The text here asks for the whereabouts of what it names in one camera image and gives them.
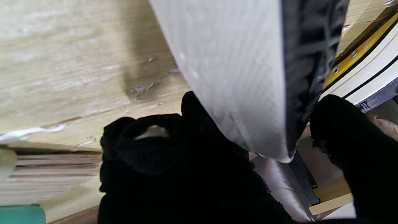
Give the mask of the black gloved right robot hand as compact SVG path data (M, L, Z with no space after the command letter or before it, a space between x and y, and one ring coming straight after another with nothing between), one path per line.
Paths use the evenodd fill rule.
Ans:
M104 127L99 224L296 224L254 170L247 150L229 141L192 91L182 114L122 117ZM356 106L328 95L310 118L315 145L342 170L356 218L325 224L393 224L397 141Z

